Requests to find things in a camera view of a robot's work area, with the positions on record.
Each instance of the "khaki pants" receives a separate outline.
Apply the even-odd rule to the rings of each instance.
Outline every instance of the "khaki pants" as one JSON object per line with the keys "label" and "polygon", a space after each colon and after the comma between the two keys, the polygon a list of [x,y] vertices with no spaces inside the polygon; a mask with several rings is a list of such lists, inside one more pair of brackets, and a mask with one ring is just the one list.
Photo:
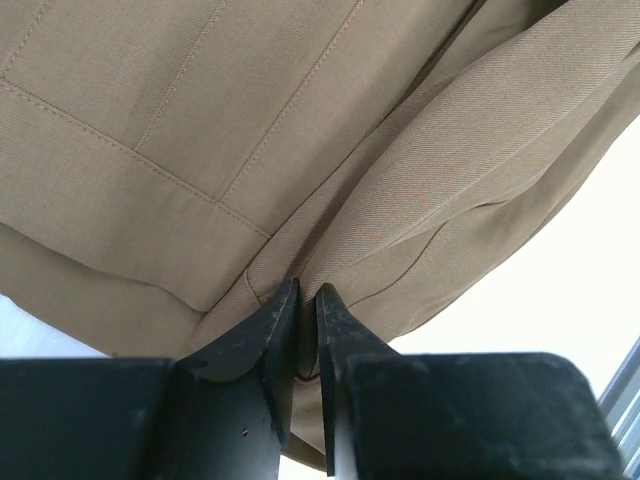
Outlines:
{"label": "khaki pants", "polygon": [[[0,292],[179,357],[298,276],[391,340],[580,188],[639,42],[638,0],[3,0]],[[321,466],[301,327],[290,453]]]}

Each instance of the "wrinkled fabric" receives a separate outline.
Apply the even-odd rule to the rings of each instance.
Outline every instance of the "wrinkled fabric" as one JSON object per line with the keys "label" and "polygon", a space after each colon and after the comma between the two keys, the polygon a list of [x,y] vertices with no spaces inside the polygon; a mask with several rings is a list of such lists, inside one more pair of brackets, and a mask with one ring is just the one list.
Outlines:
{"label": "wrinkled fabric", "polygon": [[[389,341],[571,199],[639,42],[637,0],[5,0],[0,292],[180,357],[297,276]],[[301,334],[289,454],[321,467]]]}

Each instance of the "tan garment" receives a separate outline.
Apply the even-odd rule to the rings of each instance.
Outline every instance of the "tan garment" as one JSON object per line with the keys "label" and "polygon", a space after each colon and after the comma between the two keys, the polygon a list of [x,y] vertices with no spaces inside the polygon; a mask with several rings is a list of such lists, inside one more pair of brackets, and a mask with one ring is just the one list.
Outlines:
{"label": "tan garment", "polygon": [[295,275],[390,340],[572,197],[640,113],[638,42],[638,0],[3,0],[0,292],[178,357]]}

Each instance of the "brown cloth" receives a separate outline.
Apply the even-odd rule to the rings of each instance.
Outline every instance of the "brown cloth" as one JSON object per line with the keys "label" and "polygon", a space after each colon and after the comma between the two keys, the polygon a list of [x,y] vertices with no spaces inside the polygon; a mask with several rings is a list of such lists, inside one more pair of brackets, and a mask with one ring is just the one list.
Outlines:
{"label": "brown cloth", "polygon": [[[639,42],[639,0],[2,0],[0,292],[179,357],[299,276],[391,340],[580,188]],[[302,326],[290,453],[321,466]]]}

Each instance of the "white background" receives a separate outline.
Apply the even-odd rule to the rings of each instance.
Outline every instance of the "white background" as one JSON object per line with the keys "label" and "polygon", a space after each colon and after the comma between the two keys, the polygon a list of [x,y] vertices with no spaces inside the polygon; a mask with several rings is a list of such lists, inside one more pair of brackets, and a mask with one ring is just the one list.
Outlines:
{"label": "white background", "polygon": [[[553,352],[572,360],[600,395],[640,336],[639,161],[636,120],[545,229],[392,345],[404,353]],[[88,354],[98,352],[0,295],[0,357]],[[326,477],[283,458],[280,478]]]}

